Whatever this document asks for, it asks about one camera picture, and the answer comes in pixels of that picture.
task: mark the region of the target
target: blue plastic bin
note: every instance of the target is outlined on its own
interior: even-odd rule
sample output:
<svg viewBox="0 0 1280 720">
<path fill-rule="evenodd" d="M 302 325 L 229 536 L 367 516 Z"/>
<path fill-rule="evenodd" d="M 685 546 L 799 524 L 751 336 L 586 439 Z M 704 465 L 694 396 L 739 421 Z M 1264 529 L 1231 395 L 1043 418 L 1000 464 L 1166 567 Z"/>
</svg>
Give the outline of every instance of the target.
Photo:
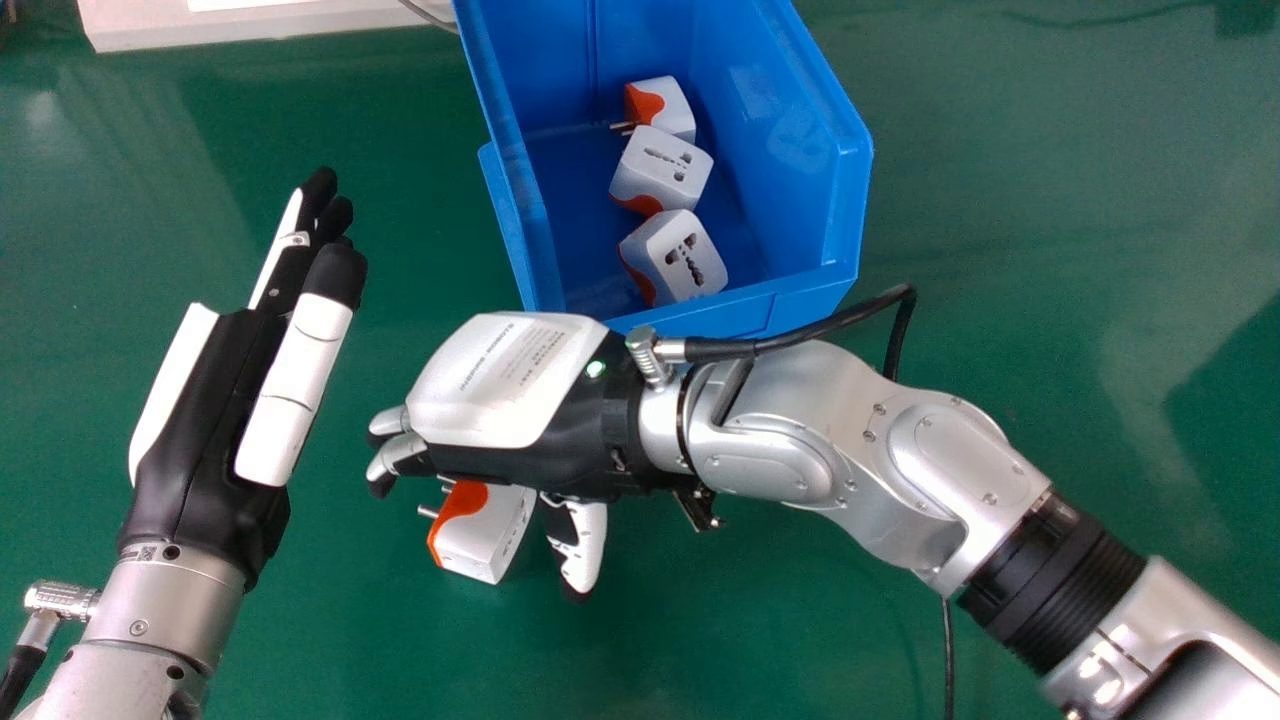
<svg viewBox="0 0 1280 720">
<path fill-rule="evenodd" d="M 480 149 L 526 310 L 618 332 L 744 337 L 826 316 L 858 277 L 872 142 L 786 0 L 456 0 L 493 142 Z M 608 196 L 622 86 L 672 74 L 716 160 L 695 213 L 723 292 L 649 309 Z"/>
</svg>

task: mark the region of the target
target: black and white robotic hand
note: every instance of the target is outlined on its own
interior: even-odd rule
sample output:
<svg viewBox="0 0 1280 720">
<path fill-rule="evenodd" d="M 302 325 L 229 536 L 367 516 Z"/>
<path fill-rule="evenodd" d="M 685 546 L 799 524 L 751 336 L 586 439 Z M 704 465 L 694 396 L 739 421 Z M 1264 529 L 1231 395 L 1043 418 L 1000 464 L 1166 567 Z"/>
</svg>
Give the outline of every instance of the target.
<svg viewBox="0 0 1280 720">
<path fill-rule="evenodd" d="M 573 315 L 477 315 L 374 419 L 366 479 L 375 496 L 433 474 L 539 492 L 567 509 L 548 534 L 579 596 L 623 495 L 671 491 L 698 529 L 718 527 L 716 493 L 781 502 L 954 597 L 1069 719 L 1280 717 L 1274 642 L 1062 500 L 978 407 L 817 334 L 623 338 Z"/>
<path fill-rule="evenodd" d="M 201 716 L 241 600 L 280 544 L 284 486 L 364 292 L 337 183 L 321 168 L 293 192 L 244 309 L 187 309 L 129 445 L 119 561 L 101 591 L 28 589 L 0 719 L 67 620 L 87 623 L 83 637 L 20 719 Z"/>
</svg>

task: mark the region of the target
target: green table surface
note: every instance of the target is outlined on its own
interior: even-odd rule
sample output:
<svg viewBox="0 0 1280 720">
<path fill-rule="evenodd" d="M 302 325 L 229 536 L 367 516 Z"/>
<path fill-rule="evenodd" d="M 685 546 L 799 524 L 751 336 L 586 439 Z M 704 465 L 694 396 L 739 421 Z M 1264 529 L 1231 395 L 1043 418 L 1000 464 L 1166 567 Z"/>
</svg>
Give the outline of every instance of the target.
<svg viewBox="0 0 1280 720">
<path fill-rule="evenodd" d="M 797 5 L 876 142 L 854 295 L 920 288 L 902 379 L 988 410 L 1066 497 L 1280 635 L 1275 3 Z M 210 717 L 940 716 L 937 598 L 818 516 L 726 498 L 695 537 L 666 497 L 618 503 L 576 607 L 536 537 L 493 588 L 431 565 L 430 483 L 369 497 L 369 416 L 471 314 L 518 307 L 486 137 L 457 38 L 425 27 L 119 56 L 67 3 L 10 28 L 0 638 L 32 580 L 106 579 L 186 305 L 244 302 L 326 163 L 365 306 Z M 886 331 L 842 342 L 874 359 Z M 960 717 L 1056 716 L 956 625 Z"/>
</svg>

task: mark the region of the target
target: bin bottom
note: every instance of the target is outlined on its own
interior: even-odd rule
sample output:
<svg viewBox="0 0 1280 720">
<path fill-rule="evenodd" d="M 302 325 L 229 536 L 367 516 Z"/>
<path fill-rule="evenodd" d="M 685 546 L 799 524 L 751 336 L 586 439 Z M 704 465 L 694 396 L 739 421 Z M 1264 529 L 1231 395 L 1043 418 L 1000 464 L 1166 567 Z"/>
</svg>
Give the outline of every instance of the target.
<svg viewBox="0 0 1280 720">
<path fill-rule="evenodd" d="M 618 242 L 640 227 L 644 218 L 609 199 L 609 181 L 626 142 L 626 137 L 604 126 L 556 128 L 525 137 L 550 219 L 570 313 L 603 319 L 648 309 L 617 255 Z M 714 151 L 704 150 L 716 159 Z M 774 277 L 764 264 L 721 163 L 712 167 L 707 190 L 694 213 L 724 259 L 726 290 Z M 773 242 L 786 242 L 786 238 L 773 238 Z"/>
</svg>

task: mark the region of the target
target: robotic arm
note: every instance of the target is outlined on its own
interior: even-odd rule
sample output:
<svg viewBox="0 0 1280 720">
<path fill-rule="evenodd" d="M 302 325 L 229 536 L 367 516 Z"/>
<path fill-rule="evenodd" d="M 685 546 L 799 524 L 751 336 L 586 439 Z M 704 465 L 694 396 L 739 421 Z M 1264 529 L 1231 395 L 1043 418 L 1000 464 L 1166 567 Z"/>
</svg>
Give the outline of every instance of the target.
<svg viewBox="0 0 1280 720">
<path fill-rule="evenodd" d="M 101 592 L 41 582 L 0 682 L 9 717 L 58 625 L 87 623 L 23 720 L 198 719 L 241 600 L 289 520 L 284 488 L 364 291 L 351 202 L 321 168 L 284 211 L 248 306 L 192 304 L 129 445 L 133 503 Z"/>
<path fill-rule="evenodd" d="M 375 419 L 374 434 L 402 434 L 367 479 L 385 495 L 439 471 L 602 511 L 664 489 L 699 529 L 718 524 L 716 493 L 782 502 L 957 597 L 1073 720 L 1280 717 L 1280 648 L 1064 501 L 979 409 L 820 341 L 760 347 L 480 315 L 388 411 L 396 423 Z M 553 547 L 599 566 L 599 543 Z"/>
</svg>

